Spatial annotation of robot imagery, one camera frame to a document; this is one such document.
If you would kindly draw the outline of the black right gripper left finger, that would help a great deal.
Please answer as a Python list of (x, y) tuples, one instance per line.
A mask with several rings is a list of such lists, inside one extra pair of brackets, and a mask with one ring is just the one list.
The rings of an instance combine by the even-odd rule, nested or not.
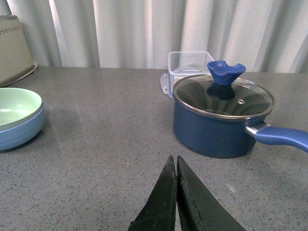
[(163, 170), (129, 231), (173, 231), (176, 218), (177, 175), (174, 158), (169, 156)]

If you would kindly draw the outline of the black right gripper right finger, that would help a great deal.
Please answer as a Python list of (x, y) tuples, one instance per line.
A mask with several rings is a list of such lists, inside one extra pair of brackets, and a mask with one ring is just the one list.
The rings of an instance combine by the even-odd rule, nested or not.
[(181, 156), (177, 157), (177, 203), (183, 231), (244, 231)]

